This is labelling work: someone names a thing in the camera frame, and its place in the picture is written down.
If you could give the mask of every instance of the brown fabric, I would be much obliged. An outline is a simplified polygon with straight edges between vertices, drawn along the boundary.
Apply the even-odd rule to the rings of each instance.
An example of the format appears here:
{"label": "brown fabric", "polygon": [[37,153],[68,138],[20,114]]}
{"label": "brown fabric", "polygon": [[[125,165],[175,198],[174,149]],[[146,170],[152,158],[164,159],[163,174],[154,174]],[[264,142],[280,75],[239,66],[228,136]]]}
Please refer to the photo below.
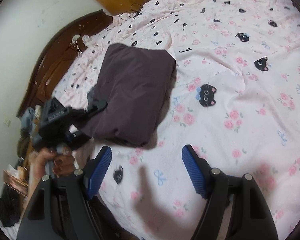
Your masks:
{"label": "brown fabric", "polygon": [[89,136],[130,146],[146,144],[154,132],[176,67],[166,50],[110,45],[94,90],[107,108],[78,128]]}

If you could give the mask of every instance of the wall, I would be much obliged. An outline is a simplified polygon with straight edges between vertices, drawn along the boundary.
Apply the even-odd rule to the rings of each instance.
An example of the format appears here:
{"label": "wall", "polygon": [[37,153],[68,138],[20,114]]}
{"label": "wall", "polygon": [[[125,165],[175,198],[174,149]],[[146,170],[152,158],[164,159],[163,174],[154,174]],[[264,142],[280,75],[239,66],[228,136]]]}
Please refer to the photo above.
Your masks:
{"label": "wall", "polygon": [[4,0],[0,5],[0,194],[2,170],[17,160],[20,121],[15,116],[39,54],[62,27],[100,9],[96,0]]}

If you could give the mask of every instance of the wooden headboard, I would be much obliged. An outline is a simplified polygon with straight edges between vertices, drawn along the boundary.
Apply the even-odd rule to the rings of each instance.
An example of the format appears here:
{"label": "wooden headboard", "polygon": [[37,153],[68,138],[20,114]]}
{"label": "wooden headboard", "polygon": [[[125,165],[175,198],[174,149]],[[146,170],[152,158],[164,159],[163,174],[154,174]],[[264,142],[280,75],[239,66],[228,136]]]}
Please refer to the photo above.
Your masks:
{"label": "wooden headboard", "polygon": [[[111,23],[112,17],[100,10],[74,20],[54,35],[34,66],[17,117],[22,116],[27,107],[43,106],[51,98],[55,86],[78,56],[77,47],[71,43],[73,36],[92,36]],[[81,38],[77,39],[77,43],[81,51],[86,49]]]}

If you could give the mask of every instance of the silver bolt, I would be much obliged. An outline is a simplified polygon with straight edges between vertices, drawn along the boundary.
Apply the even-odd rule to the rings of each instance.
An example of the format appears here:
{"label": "silver bolt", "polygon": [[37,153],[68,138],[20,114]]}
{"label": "silver bolt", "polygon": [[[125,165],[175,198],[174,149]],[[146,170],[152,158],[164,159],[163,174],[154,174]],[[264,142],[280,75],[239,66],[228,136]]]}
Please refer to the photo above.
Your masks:
{"label": "silver bolt", "polygon": [[212,169],[211,169],[211,172],[212,172],[212,174],[214,174],[214,175],[220,174],[220,170],[219,170],[218,168],[212,168]]}
{"label": "silver bolt", "polygon": [[252,176],[250,174],[248,174],[248,173],[244,175],[244,178],[246,180],[252,180]]}
{"label": "silver bolt", "polygon": [[48,179],[50,179],[49,175],[43,175],[41,178],[42,181],[47,181]]}
{"label": "silver bolt", "polygon": [[83,173],[83,171],[81,169],[76,169],[74,172],[73,172],[76,176],[79,176]]}

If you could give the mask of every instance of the bed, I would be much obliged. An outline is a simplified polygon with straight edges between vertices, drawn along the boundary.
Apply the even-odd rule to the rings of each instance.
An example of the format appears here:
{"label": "bed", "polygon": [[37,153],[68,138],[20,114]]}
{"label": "bed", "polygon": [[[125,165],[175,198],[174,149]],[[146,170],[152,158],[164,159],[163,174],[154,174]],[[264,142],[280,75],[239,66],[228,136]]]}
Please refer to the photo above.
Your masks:
{"label": "bed", "polygon": [[[138,16],[130,16],[113,17],[87,40],[87,49],[53,91],[65,106],[86,107],[86,94],[112,43],[166,49],[177,61],[171,96],[148,145],[128,148],[94,140],[76,152],[84,165],[103,145],[111,147],[112,162],[99,191],[105,205],[140,239],[190,239],[206,204],[181,159],[182,147],[191,144],[199,157],[228,175],[252,174],[279,239],[294,239],[290,233],[300,221],[300,13],[295,4],[151,0]],[[214,106],[203,108],[197,100],[203,84],[217,88]],[[120,166],[123,179],[117,184],[113,172]]]}

